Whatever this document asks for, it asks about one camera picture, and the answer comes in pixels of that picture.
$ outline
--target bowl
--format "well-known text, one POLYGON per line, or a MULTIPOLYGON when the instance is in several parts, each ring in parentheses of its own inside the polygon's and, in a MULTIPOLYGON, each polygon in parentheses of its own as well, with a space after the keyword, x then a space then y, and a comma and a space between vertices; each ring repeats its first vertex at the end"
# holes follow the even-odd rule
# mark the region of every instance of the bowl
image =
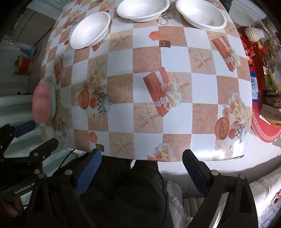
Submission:
POLYGON ((70 46, 80 49, 98 44, 106 36, 110 20, 110 14, 107 12, 97 12, 86 17, 74 28, 70 46))
POLYGON ((169 0, 124 0, 116 9, 120 17, 136 22, 158 18, 170 6, 169 0))
POLYGON ((178 0, 176 8, 194 27, 223 29, 226 26, 226 18, 222 12, 205 0, 178 0))

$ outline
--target checkered tablecloth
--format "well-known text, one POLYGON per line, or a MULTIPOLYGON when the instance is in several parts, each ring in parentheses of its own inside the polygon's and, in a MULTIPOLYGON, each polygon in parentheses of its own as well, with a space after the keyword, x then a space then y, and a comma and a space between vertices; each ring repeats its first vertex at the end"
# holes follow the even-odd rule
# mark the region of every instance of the checkered tablecloth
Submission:
POLYGON ((42 138, 55 137, 69 148, 87 152, 98 148, 104 155, 130 159, 180 161, 188 148, 200 159, 244 155, 251 123, 250 73, 238 32, 221 3, 212 1, 227 26, 201 30, 185 21, 175 2, 161 17, 145 23, 119 17, 120 2, 77 0, 62 10, 41 66, 40 82, 53 83, 57 106, 53 120, 40 124, 42 138), (72 49, 71 30, 98 11, 112 18, 105 39, 93 47, 72 49), (240 56, 242 64, 233 72, 212 42, 221 36, 240 56), (181 95, 181 104, 164 117, 143 79, 161 67, 181 95), (107 113, 94 118, 79 104, 81 91, 90 87, 106 93, 112 102, 107 113), (234 129, 229 135, 224 126, 215 131, 221 117, 228 121, 220 124, 234 129), (247 133, 239 144, 232 136, 241 126, 247 133))

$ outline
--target black pants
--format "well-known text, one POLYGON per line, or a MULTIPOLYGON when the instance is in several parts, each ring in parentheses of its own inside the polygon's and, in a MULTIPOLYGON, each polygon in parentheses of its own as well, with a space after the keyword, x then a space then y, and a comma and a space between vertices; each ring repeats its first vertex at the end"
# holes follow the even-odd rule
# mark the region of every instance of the black pants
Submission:
MULTIPOLYGON (((61 170, 73 168, 78 158, 61 170)), ((167 192, 157 162, 103 156, 80 199, 97 228, 173 228, 167 192)))

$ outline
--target printed gift box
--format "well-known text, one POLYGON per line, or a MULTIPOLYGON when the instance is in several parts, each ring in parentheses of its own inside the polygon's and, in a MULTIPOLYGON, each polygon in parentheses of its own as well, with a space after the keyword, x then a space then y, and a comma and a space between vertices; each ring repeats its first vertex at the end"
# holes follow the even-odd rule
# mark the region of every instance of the printed gift box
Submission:
POLYGON ((236 54, 235 50, 230 46, 227 38, 221 36, 212 40, 223 60, 225 61, 228 69, 234 71, 236 67, 241 65, 240 57, 236 54))
POLYGON ((171 108, 181 104, 182 94, 176 82, 170 82, 164 67, 143 78, 159 116, 165 116, 171 108))

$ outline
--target printed ribbon bow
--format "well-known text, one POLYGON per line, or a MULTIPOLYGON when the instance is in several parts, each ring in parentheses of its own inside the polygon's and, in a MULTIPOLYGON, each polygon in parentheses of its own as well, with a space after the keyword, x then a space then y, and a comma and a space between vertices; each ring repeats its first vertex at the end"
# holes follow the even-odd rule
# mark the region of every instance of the printed ribbon bow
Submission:
POLYGON ((160 100, 153 101, 156 107, 160 107, 162 104, 165 109, 170 110, 181 104, 182 94, 178 92, 178 87, 176 82, 170 82, 169 84, 164 84, 161 74, 158 70, 154 71, 156 77, 161 85, 160 87, 160 100))
POLYGON ((235 50, 233 48, 231 48, 231 47, 228 47, 221 37, 219 38, 219 40, 224 45, 224 47, 225 47, 225 49, 226 49, 226 51, 228 53, 227 59, 223 59, 223 60, 226 63, 231 63, 234 67, 240 66, 241 65, 241 60, 240 60, 240 57, 235 52, 235 50))

